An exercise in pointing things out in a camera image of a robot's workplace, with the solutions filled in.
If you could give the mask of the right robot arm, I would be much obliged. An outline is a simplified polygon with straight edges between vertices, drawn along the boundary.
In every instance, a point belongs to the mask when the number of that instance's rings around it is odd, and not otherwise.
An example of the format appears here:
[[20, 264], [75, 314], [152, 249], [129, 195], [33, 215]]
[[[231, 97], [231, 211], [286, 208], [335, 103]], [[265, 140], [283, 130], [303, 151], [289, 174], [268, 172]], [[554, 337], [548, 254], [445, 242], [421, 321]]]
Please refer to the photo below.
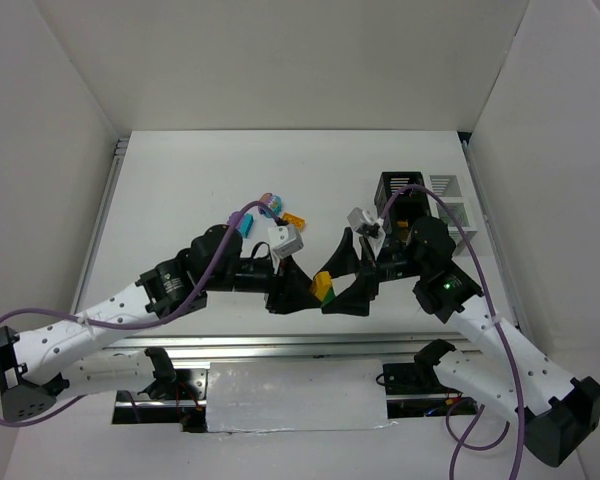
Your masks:
[[426, 378], [460, 391], [523, 431], [526, 449], [550, 467], [560, 466], [598, 427], [600, 384], [576, 378], [541, 352], [514, 325], [490, 312], [483, 289], [453, 260], [456, 244], [435, 217], [416, 220], [406, 241], [388, 239], [381, 224], [346, 228], [323, 266], [331, 278], [355, 280], [322, 310], [366, 316], [383, 282], [416, 278], [421, 309], [504, 366], [502, 378], [435, 340], [414, 357]]

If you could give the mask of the orange lego brick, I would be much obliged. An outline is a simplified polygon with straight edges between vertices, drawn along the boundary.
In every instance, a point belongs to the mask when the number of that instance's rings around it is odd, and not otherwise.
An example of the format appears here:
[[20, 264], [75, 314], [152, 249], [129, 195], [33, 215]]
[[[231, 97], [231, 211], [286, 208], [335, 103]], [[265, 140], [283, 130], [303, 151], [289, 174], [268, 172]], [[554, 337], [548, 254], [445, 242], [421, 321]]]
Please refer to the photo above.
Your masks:
[[306, 227], [306, 220], [302, 217], [296, 216], [289, 212], [285, 212], [281, 218], [287, 222], [289, 225], [295, 226], [300, 232], [302, 232]]

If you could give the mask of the teal lego brick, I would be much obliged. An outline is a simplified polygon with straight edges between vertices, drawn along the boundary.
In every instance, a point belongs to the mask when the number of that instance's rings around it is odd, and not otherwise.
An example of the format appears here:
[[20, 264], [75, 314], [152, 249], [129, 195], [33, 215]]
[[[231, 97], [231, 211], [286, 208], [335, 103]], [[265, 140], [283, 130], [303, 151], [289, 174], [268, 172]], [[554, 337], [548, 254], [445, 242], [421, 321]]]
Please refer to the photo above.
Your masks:
[[242, 238], [248, 238], [254, 225], [253, 215], [245, 213], [237, 224], [236, 230]]

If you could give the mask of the yellow curved lego piece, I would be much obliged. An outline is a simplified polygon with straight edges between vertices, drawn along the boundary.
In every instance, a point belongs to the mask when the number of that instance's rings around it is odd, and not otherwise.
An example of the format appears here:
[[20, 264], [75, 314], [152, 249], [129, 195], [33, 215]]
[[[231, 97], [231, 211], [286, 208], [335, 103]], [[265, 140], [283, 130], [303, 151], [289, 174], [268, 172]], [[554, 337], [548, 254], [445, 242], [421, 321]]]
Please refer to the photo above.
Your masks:
[[327, 298], [332, 289], [333, 282], [328, 271], [320, 271], [313, 277], [310, 292], [321, 302]]

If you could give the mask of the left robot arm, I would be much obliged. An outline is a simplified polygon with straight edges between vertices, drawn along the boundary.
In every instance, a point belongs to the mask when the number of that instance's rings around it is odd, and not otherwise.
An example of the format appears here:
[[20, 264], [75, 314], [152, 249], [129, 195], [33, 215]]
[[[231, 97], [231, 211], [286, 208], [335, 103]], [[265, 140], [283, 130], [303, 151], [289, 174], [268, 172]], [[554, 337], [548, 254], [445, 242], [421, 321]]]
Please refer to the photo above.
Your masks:
[[163, 261], [119, 293], [83, 310], [43, 310], [55, 323], [18, 332], [0, 318], [0, 425], [31, 426], [88, 395], [127, 391], [160, 399], [178, 382], [166, 350], [146, 347], [111, 353], [110, 345], [202, 310], [208, 292], [260, 293], [273, 314], [314, 309], [321, 302], [293, 259], [302, 240], [291, 225], [269, 230], [268, 253], [243, 256], [243, 239], [215, 225], [174, 258]]

